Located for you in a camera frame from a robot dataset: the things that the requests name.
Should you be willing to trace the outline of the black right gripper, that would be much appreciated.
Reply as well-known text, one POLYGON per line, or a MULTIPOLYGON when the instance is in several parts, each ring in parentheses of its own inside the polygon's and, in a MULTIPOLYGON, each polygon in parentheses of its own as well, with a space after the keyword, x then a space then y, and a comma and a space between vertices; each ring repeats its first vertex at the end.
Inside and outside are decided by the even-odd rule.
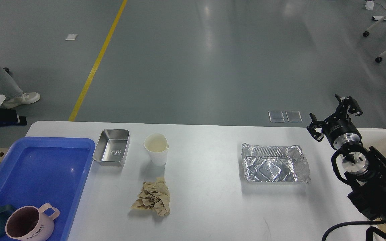
POLYGON ((339 102, 334 114, 325 120, 318 120, 312 113, 309 114, 311 123, 306 127, 313 139, 321 142, 326 136, 331 147, 339 150, 346 143, 361 143, 361 135, 351 120, 351 116, 361 116, 358 102, 352 98, 334 95, 339 102))

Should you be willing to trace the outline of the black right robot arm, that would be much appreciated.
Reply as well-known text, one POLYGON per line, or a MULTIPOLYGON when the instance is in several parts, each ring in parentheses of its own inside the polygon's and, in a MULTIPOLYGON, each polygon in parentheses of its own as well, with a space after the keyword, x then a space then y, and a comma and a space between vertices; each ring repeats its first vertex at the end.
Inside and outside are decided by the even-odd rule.
POLYGON ((352 188, 348 199, 367 221, 334 225, 323 234, 322 240, 335 229, 352 225, 369 225, 366 241, 372 241, 374 235, 386 240, 386 157, 373 146, 369 149, 363 146, 362 137, 351 119, 351 115, 363 114, 357 101, 350 96, 336 94, 335 97, 339 104, 334 114, 325 120, 310 114, 307 130, 319 142, 326 137, 334 149, 331 156, 334 174, 352 188))

